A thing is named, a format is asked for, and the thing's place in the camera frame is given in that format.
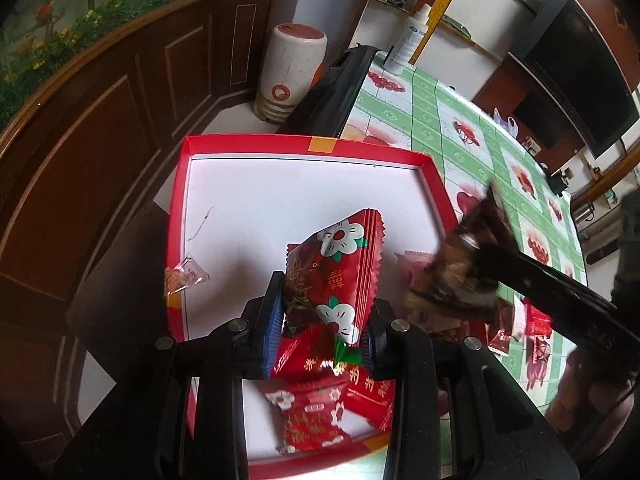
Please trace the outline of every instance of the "orange circle logo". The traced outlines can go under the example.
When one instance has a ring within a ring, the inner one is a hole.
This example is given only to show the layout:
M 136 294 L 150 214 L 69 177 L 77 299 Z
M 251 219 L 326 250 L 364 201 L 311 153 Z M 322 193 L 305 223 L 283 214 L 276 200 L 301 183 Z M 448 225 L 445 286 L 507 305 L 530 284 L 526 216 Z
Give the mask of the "orange circle logo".
M 291 91 L 284 85 L 276 85 L 271 89 L 271 95 L 276 101 L 286 101 L 291 95 Z

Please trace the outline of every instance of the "cylindrical bin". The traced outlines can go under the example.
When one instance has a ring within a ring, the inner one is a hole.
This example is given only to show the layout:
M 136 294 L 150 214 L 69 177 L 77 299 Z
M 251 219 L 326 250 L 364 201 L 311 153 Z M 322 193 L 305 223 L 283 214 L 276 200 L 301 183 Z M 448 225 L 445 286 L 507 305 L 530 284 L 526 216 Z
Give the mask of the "cylindrical bin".
M 254 113 L 263 121 L 284 121 L 320 72 L 325 51 L 326 36 L 318 28 L 299 23 L 275 27 L 264 56 Z

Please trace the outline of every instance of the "floor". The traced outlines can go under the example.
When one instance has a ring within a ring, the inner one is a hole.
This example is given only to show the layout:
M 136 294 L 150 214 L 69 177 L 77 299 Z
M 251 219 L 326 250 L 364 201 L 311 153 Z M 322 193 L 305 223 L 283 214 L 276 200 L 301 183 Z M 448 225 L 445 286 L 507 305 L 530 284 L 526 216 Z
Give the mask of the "floor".
M 277 129 L 276 124 L 267 123 L 258 119 L 253 112 L 253 103 L 244 103 L 228 108 L 220 112 L 205 128 L 206 134 L 246 133 L 260 134 L 273 133 Z M 156 194 L 154 202 L 162 209 L 169 212 L 171 193 L 174 188 L 175 170 L 164 181 L 160 191 Z M 115 382 L 98 362 L 87 353 L 82 370 L 80 392 L 78 395 L 78 417 L 84 424 L 92 411 L 100 404 L 107 393 L 113 388 Z

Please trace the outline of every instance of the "shelf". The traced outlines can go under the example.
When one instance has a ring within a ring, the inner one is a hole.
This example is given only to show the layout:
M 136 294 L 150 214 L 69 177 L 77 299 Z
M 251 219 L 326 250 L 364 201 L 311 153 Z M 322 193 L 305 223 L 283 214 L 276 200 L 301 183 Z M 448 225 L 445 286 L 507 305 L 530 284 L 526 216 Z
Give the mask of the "shelf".
M 377 3 L 381 4 L 381 5 L 384 5 L 385 7 L 390 7 L 391 9 L 395 9 L 395 10 L 397 10 L 399 12 L 402 12 L 403 14 L 407 14 L 407 15 L 411 16 L 411 13 L 408 10 L 399 9 L 398 7 L 390 4 L 389 2 L 386 2 L 385 0 L 370 0 L 370 1 L 377 2 Z M 468 38 L 467 36 L 465 36 L 462 32 L 457 30 L 452 25 L 449 25 L 449 23 L 440 21 L 440 23 L 438 23 L 438 28 L 441 28 L 445 32 L 448 32 L 450 35 L 455 36 L 460 41 L 462 41 L 463 43 L 465 43 L 466 45 L 468 45 L 472 49 L 474 49 L 478 54 L 481 54 L 482 56 L 487 58 L 495 66 L 500 66 L 501 65 L 502 60 L 500 58 L 498 58 L 495 54 L 492 54 L 491 52 L 489 52 L 487 49 L 485 49 L 485 48 L 481 47 L 480 45 L 478 45 L 474 40 L 472 40 L 471 38 Z

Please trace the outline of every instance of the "green and white tablecloth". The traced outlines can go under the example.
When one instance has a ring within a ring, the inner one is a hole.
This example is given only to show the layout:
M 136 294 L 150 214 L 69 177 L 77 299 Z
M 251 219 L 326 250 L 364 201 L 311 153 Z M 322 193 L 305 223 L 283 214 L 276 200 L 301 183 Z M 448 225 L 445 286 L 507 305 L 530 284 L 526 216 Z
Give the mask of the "green and white tablecloth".
M 401 76 L 384 72 L 380 60 L 379 55 L 372 63 L 348 124 L 392 146 L 430 155 L 458 218 L 464 209 L 460 196 L 482 196 L 486 184 L 493 180 L 520 249 L 535 257 L 530 246 L 535 242 L 544 251 L 538 250 L 538 256 L 548 255 L 548 265 L 586 284 L 580 244 L 569 213 L 569 195 L 554 196 L 533 158 L 473 103 L 413 67 L 405 68 Z M 467 128 L 460 129 L 460 124 Z M 514 301 L 512 290 L 503 287 L 500 294 Z M 574 348 L 557 333 L 550 344 L 546 377 L 542 385 L 538 382 L 527 392 L 543 412 L 556 394 L 566 356 Z M 509 355 L 500 359 L 526 389 L 523 343 L 512 340 Z

